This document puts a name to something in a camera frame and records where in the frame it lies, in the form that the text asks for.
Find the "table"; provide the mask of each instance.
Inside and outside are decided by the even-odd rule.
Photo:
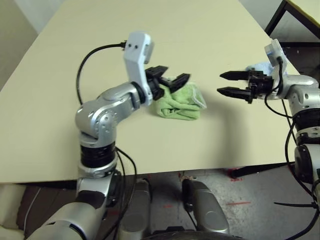
[[[0,182],[78,177],[78,67],[92,49],[119,43],[136,30],[155,42],[147,67],[168,66],[167,77],[190,73],[207,103],[195,121],[161,118],[151,106],[118,125],[116,144],[135,160],[138,173],[285,161],[286,119],[261,100],[247,104],[216,90],[244,88],[244,81],[219,75],[268,60],[264,46],[271,39],[237,0],[68,0],[0,92]],[[287,70],[298,74],[291,64]],[[127,80],[122,51],[97,53],[83,69],[83,99]],[[282,110],[280,101],[270,104]],[[292,160],[292,142],[289,153]]]
[[[274,13],[269,24],[265,28],[265,32],[270,36],[282,16],[288,11],[294,16],[300,23],[308,28],[314,35],[320,39],[320,1],[319,0],[282,0],[278,9]],[[319,46],[319,42],[316,43],[284,43],[283,47],[293,46]]]

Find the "green towel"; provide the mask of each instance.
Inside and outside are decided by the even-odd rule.
[[[164,96],[155,102],[156,113],[163,118],[196,120],[206,102],[195,83],[189,82],[174,93],[162,86]]]

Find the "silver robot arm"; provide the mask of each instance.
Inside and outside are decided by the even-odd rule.
[[[262,71],[228,71],[220,76],[227,80],[247,80],[248,87],[219,88],[217,91],[227,97],[244,99],[286,99],[289,101],[294,126],[297,130],[297,147],[294,151],[297,177],[316,185],[315,196],[320,199],[320,89],[317,80],[305,75],[287,75],[286,56],[278,42],[273,40],[265,52],[274,70],[271,76]]]
[[[75,123],[79,129],[81,160],[75,202],[66,204],[38,228],[28,240],[92,240],[95,239],[106,208],[115,204],[120,189],[116,171],[116,128],[141,105],[149,106],[164,95],[159,84],[173,93],[183,87],[190,75],[175,80],[162,77],[164,66],[144,69],[153,43],[148,34],[133,32],[124,48],[124,61],[129,82],[111,88],[77,110]]]

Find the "wall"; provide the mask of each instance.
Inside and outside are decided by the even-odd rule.
[[[12,0],[0,0],[0,90],[37,37]]]
[[[282,0],[239,0],[263,29],[268,25],[281,1]],[[283,42],[319,42],[319,39],[313,33],[288,12],[284,14],[272,32],[271,37]]]
[[[65,0],[14,0],[39,34]]]
[[[37,33],[40,33],[50,18],[65,0],[15,0]],[[259,25],[265,29],[282,0],[239,0]],[[316,3],[318,0],[305,0]],[[272,38],[286,42],[318,42],[290,13],[286,12],[273,31]]]

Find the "cable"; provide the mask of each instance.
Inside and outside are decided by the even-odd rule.
[[[295,239],[300,238],[301,236],[305,235],[306,233],[308,233],[314,227],[315,223],[317,222],[318,216],[319,216],[319,209],[317,209],[315,211],[311,222],[309,223],[309,225],[305,229],[303,229],[301,232],[298,232],[296,235],[293,235],[293,236],[287,238],[286,240],[295,240]]]
[[[25,217],[24,217],[24,224],[23,224],[23,235],[24,235],[24,237],[26,237],[27,219],[28,219],[29,212],[30,212],[31,207],[34,204],[35,200],[37,199],[37,197],[38,197],[38,195],[40,193],[40,190],[41,190],[41,188],[39,188],[38,191],[36,192],[36,194],[34,195],[34,197],[32,199],[32,202],[31,202],[28,210],[26,211],[26,214],[25,214]]]
[[[293,208],[314,208],[316,209],[318,205],[315,205],[314,202],[311,204],[294,204],[294,203],[284,203],[284,202],[274,202],[276,205],[293,207]]]
[[[196,225],[196,223],[195,223],[195,220],[192,218],[190,212],[186,211],[186,213],[189,215],[189,217],[190,217],[190,219],[191,219],[191,221],[192,221],[192,223],[193,223],[193,226],[194,226],[195,230],[197,230],[197,225]]]
[[[116,151],[116,154],[120,160],[120,163],[121,163],[121,168],[122,168],[122,172],[123,172],[123,177],[122,177],[122,189],[121,189],[121,200],[120,200],[120,204],[119,204],[119,213],[121,213],[122,211],[122,208],[123,208],[123,203],[124,203],[124,200],[125,200],[125,191],[126,191],[126,172],[125,172],[125,167],[124,167],[124,163],[122,161],[122,158],[119,154],[118,151]],[[118,230],[119,230],[119,226],[120,226],[120,221],[119,221],[119,218],[118,218],[118,224],[116,225],[115,227],[115,230],[114,230],[114,234],[113,234],[113,240],[116,240],[117,239],[117,234],[118,234]]]
[[[277,115],[279,115],[279,116],[282,116],[282,117],[286,117],[286,118],[292,119],[292,116],[288,116],[288,114],[282,114],[282,113],[277,112],[276,110],[274,110],[272,107],[269,106],[269,104],[268,104],[268,102],[267,102],[269,95],[270,95],[273,91],[275,91],[275,90],[279,89],[280,87],[282,87],[282,84],[283,84],[283,81],[284,81],[284,80],[283,80],[283,76],[282,76],[283,61],[282,61],[281,58],[278,59],[278,63],[279,63],[279,83],[278,83],[278,85],[277,85],[275,88],[271,89],[271,91],[268,92],[268,93],[265,95],[265,97],[264,97],[264,104],[265,104],[265,106],[266,106],[270,111],[272,111],[273,113],[275,113],[275,114],[277,114]]]
[[[281,102],[282,102],[282,106],[283,106],[283,109],[284,109],[284,112],[285,112],[285,115],[286,115],[286,121],[289,124],[289,128],[291,128],[291,123],[290,123],[290,119],[289,119],[289,116],[288,116],[288,112],[287,112],[287,108],[286,108],[286,105],[285,105],[285,101],[283,99],[281,99]],[[291,135],[293,137],[295,145],[298,146],[297,140],[296,140],[296,137],[295,137],[295,134],[294,134],[293,131],[291,132]]]
[[[286,163],[287,163],[287,166],[291,172],[291,174],[293,175],[294,179],[298,182],[298,184],[300,184],[300,186],[310,195],[310,196],[313,196],[312,192],[306,187],[306,185],[304,185],[301,180],[297,177],[295,171],[293,170],[291,164],[290,164],[290,161],[289,161],[289,154],[288,154],[288,145],[289,145],[289,140],[290,140],[290,136],[292,134],[292,131],[295,127],[295,120],[292,121],[292,125],[290,126],[290,130],[286,136],[286,140],[285,140],[285,145],[284,145],[284,155],[285,155],[285,160],[286,160]]]
[[[79,69],[78,69],[78,72],[76,74],[76,82],[75,82],[75,86],[76,86],[76,95],[77,95],[77,98],[78,98],[78,101],[80,103],[80,105],[83,104],[83,100],[81,98],[81,94],[80,94],[80,75],[81,75],[81,71],[86,63],[86,61],[89,59],[89,57],[100,51],[100,50],[103,50],[103,49],[110,49],[110,48],[124,48],[126,46],[126,42],[121,42],[121,43],[118,43],[118,44],[109,44],[109,45],[105,45],[105,46],[100,46],[100,47],[97,47],[95,49],[93,49],[92,51],[90,51],[85,57],[84,59],[82,60],[80,66],[79,66]]]
[[[103,240],[106,240],[107,237],[113,232],[113,230],[117,227],[117,224],[122,220],[122,218],[124,217],[126,211],[128,210],[128,207],[129,207],[129,204],[132,200],[132,197],[134,195],[134,192],[135,192],[135,186],[136,186],[136,182],[137,182],[137,167],[136,167],[136,164],[135,162],[133,161],[133,159],[128,155],[126,154],[124,151],[122,151],[120,148],[116,148],[117,151],[119,151],[122,155],[124,155],[127,159],[129,159],[129,161],[132,163],[132,166],[134,168],[134,177],[133,177],[133,186],[131,188],[131,191],[130,191],[130,197],[129,197],[129,200],[127,201],[126,205],[124,206],[122,212],[120,213],[119,215],[119,218],[117,221],[115,221],[115,223],[109,228],[109,230],[105,233],[105,235],[103,236]]]

